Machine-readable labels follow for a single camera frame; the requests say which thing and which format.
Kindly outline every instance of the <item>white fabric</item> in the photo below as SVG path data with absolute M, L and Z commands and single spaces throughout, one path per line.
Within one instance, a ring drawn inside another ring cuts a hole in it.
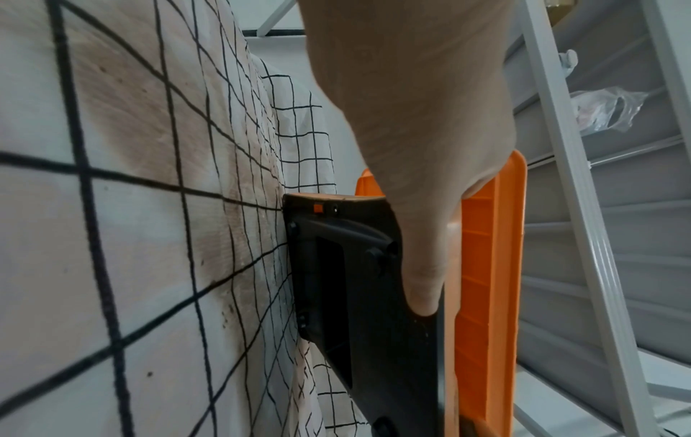
M 293 314 L 322 110 L 226 2 L 6 0 L 0 59 L 0 435 L 367 436 Z

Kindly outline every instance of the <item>grid pattern fabric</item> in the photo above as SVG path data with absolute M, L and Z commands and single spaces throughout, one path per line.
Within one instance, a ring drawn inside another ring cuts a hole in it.
M 369 432 L 295 323 L 321 108 L 227 0 L 7 0 L 0 58 L 0 435 Z

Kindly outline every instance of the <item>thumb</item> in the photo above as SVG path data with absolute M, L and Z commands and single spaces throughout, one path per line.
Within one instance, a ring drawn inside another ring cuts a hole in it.
M 446 276 L 444 221 L 398 220 L 403 239 L 401 277 L 410 309 L 418 315 L 437 312 Z

